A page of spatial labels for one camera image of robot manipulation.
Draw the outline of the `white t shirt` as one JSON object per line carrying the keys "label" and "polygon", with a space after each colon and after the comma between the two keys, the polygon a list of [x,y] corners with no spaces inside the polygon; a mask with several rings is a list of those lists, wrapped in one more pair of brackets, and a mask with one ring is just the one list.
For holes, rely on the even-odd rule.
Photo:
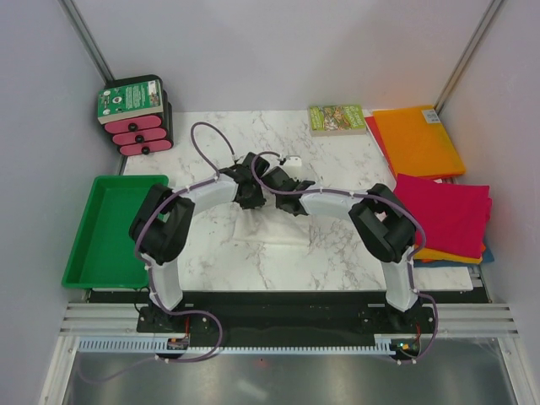
{"label": "white t shirt", "polygon": [[311,223],[306,216],[297,216],[272,205],[241,210],[235,221],[233,239],[281,246],[308,246]]}

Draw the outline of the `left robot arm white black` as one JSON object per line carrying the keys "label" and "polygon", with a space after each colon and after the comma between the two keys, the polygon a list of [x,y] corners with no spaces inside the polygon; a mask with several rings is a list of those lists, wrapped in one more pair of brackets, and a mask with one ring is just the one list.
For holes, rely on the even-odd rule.
{"label": "left robot arm white black", "polygon": [[185,311],[177,258],[186,246],[193,218],[211,208],[237,203],[243,209],[265,204],[261,177],[270,167],[249,153],[240,163],[218,170],[212,177],[178,190],[152,185],[129,228],[135,256],[148,273],[151,301],[159,307],[155,320],[167,332],[178,331]]}

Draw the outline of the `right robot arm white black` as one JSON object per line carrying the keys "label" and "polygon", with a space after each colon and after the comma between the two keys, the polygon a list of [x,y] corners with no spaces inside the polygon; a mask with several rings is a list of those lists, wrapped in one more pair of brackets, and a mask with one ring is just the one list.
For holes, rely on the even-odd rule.
{"label": "right robot arm white black", "polygon": [[279,167],[263,176],[262,186],[276,196],[276,207],[287,213],[350,221],[367,251],[381,262],[386,302],[391,306],[386,311],[388,326],[406,332],[416,323],[413,248],[417,225],[387,186],[377,183],[357,192],[331,189],[296,180]]}

